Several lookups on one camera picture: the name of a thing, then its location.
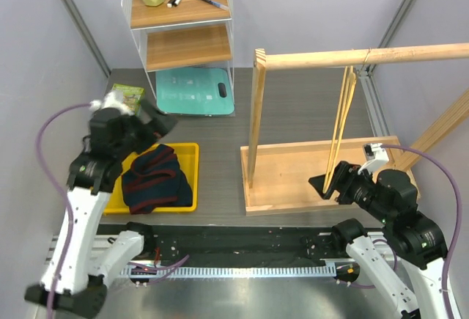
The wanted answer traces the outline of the navy maroon tank top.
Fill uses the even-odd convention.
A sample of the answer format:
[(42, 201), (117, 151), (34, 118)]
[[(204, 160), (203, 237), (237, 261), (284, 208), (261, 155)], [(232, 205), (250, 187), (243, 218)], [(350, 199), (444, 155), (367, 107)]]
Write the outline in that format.
[(174, 149), (159, 144), (140, 155), (122, 176), (122, 196), (131, 214), (148, 214), (156, 208), (186, 208), (193, 190)]

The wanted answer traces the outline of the yellow clothes hanger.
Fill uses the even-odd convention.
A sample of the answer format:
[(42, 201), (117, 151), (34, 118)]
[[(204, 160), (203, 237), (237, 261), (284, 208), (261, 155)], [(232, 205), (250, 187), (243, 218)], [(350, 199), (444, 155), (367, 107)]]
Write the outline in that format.
[(336, 112), (336, 119), (334, 123), (333, 136), (330, 144), (330, 151), (328, 156), (328, 164), (325, 171), (325, 181), (323, 183), (322, 192), (326, 193), (331, 185), (333, 178), (333, 171), (335, 169), (336, 161), (339, 156), (341, 141), (344, 134), (347, 117), (355, 94), (355, 87), (357, 84), (358, 76), (363, 72), (371, 49), (366, 52), (365, 58), (362, 62), (361, 68), (356, 73), (353, 65), (348, 65), (344, 68), (343, 78), (341, 82), (341, 91), (339, 95), (339, 102)]

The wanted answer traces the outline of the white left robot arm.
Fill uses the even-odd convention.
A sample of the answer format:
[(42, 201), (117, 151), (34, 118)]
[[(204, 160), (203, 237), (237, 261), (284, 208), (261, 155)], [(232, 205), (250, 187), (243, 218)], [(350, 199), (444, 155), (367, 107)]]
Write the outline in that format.
[(24, 293), (26, 301), (45, 308), (47, 318), (53, 318), (56, 311), (96, 318), (121, 270), (135, 257), (151, 258), (156, 250), (150, 226), (131, 222), (104, 253), (94, 262), (90, 260), (101, 216), (122, 174), (124, 160), (151, 148), (172, 131), (177, 118), (143, 99), (141, 108), (149, 116), (149, 121), (143, 122), (113, 94), (61, 112), (83, 107), (91, 111), (89, 133), (82, 139), (82, 151), (70, 164), (65, 188), (47, 167), (42, 150), (45, 129), (59, 113), (43, 124), (36, 138), (37, 159), (65, 207), (51, 261), (40, 281)]

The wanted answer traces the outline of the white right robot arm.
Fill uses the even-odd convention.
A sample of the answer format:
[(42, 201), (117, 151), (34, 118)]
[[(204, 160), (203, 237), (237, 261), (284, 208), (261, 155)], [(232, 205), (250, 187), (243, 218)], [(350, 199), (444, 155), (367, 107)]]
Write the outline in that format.
[(334, 192), (340, 205), (356, 203), (383, 225), (382, 233), (402, 261), (411, 284), (406, 285), (380, 256), (372, 238), (357, 219), (333, 226), (331, 248), (350, 256), (372, 281), (395, 318), (460, 318), (447, 274), (450, 251), (442, 230), (418, 210), (417, 188), (407, 173), (384, 169), (374, 177), (342, 161), (327, 191), (324, 175), (309, 179), (322, 199)]

